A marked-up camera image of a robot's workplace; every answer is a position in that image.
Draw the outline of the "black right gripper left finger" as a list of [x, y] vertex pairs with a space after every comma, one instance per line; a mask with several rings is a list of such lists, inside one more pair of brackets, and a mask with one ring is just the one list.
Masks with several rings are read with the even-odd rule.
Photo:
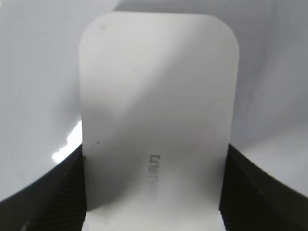
[[87, 212], [84, 156], [77, 147], [46, 175], [0, 203], [2, 231], [80, 231]]

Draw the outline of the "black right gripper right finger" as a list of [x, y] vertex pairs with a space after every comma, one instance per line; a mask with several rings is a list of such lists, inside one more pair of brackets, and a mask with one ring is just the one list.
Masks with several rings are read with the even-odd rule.
[[228, 231], [306, 231], [308, 199], [228, 146], [219, 210]]

